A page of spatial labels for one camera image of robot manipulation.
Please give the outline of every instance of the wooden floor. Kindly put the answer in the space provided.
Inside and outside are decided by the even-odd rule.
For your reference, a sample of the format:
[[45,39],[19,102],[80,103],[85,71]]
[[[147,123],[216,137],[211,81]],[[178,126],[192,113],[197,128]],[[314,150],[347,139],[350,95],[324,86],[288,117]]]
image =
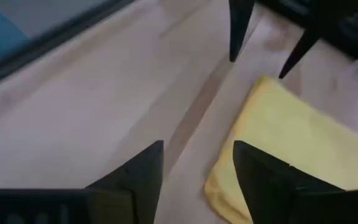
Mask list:
[[[0,83],[0,187],[80,188],[165,141],[156,223],[225,223],[202,186],[249,88],[302,30],[256,6],[228,60],[220,0],[138,0]],[[358,70],[319,41],[282,82],[358,131]]]

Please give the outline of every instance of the yellow towel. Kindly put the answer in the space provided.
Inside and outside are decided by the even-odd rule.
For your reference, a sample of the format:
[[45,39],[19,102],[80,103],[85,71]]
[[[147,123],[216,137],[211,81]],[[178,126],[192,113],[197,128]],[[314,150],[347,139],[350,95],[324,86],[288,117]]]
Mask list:
[[234,140],[248,142],[342,189],[358,189],[358,134],[262,77],[204,187],[210,205],[233,224],[252,223],[232,161]]

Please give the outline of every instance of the yellow cloth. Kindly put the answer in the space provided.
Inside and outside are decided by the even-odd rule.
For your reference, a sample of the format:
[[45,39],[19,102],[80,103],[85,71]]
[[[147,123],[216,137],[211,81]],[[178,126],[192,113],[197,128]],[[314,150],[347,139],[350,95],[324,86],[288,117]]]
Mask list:
[[342,189],[358,189],[358,134],[262,77],[204,187],[210,205],[233,224],[252,223],[232,161],[234,140],[248,142]]

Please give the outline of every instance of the light wood surface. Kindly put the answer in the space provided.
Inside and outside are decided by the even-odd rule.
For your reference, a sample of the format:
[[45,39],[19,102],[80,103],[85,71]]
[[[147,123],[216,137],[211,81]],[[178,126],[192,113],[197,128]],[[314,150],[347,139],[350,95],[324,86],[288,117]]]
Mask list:
[[[165,141],[156,223],[224,223],[202,186],[249,88],[302,30],[257,6],[228,62],[219,0],[138,0],[0,83],[0,187],[80,188]],[[319,41],[283,81],[358,131],[358,71]]]

